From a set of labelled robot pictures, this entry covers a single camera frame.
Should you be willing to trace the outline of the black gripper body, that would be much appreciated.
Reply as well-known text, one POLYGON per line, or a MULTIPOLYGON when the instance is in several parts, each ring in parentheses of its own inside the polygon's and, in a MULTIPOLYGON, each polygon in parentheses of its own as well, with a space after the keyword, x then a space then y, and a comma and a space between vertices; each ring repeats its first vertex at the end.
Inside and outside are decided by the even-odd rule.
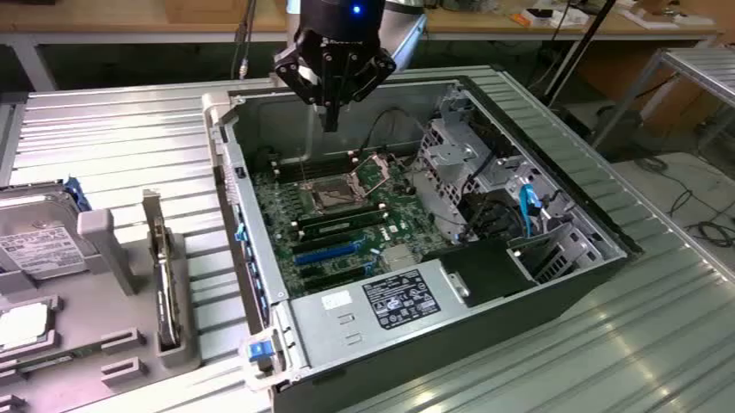
POLYGON ((303 1, 295 44, 319 80, 344 80, 381 54, 381 1, 303 1))

